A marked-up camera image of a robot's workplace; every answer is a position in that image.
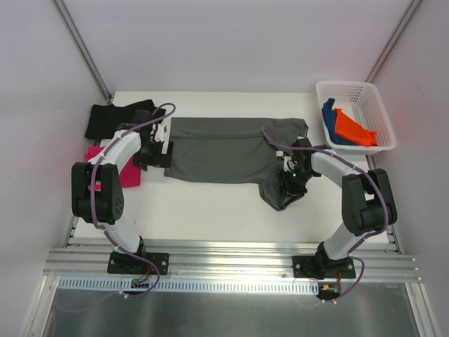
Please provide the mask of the grey t shirt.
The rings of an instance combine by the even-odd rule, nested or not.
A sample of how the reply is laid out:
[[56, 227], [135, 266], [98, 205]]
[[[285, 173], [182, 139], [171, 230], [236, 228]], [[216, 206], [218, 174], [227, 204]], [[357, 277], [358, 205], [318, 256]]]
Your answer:
[[262, 134], [264, 125], [274, 129], [273, 140], [288, 146], [308, 131], [305, 120], [295, 118], [173, 118], [173, 158], [164, 175], [192, 183], [253, 183], [268, 205], [282, 211], [292, 202], [281, 196], [278, 172], [283, 169], [277, 149]]

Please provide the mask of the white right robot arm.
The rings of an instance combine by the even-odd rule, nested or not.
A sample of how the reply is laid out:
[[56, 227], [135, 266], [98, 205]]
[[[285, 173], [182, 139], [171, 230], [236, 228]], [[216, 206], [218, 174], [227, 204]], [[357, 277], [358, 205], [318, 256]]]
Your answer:
[[384, 232], [397, 220], [389, 176], [380, 168], [358, 168], [325, 145], [312, 146], [306, 138], [296, 140], [292, 151], [292, 163], [278, 173], [286, 203], [304, 197], [309, 180], [321, 176], [340, 187], [342, 200], [342, 224], [313, 255], [292, 258], [294, 276], [353, 279], [351, 254], [365, 239]]

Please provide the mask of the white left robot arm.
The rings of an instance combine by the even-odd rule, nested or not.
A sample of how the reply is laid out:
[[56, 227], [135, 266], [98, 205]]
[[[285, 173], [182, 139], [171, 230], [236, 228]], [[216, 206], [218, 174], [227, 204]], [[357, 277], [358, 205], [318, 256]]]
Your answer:
[[137, 121], [120, 124], [99, 154], [72, 166], [72, 213], [93, 224], [112, 244], [109, 274], [159, 272], [147, 257], [143, 238], [123, 216], [125, 198], [120, 175], [127, 163], [142, 171], [170, 167], [174, 144], [162, 122], [175, 109], [173, 103], [164, 103], [153, 112], [139, 110]]

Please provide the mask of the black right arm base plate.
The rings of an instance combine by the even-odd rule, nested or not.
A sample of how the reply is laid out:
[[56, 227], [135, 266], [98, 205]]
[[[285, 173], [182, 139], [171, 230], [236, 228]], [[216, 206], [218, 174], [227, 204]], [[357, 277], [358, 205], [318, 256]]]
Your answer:
[[300, 279], [355, 279], [354, 262], [350, 257], [331, 260], [326, 254], [292, 257], [294, 278]]

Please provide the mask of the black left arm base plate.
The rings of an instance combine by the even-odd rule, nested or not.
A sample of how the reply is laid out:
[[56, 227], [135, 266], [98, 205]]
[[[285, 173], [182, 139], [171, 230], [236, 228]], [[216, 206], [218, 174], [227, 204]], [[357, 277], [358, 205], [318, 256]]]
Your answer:
[[[160, 275], [168, 274], [169, 253], [146, 253], [145, 258], [152, 262]], [[125, 253], [112, 252], [109, 255], [107, 273], [111, 275], [144, 275], [149, 265]]]

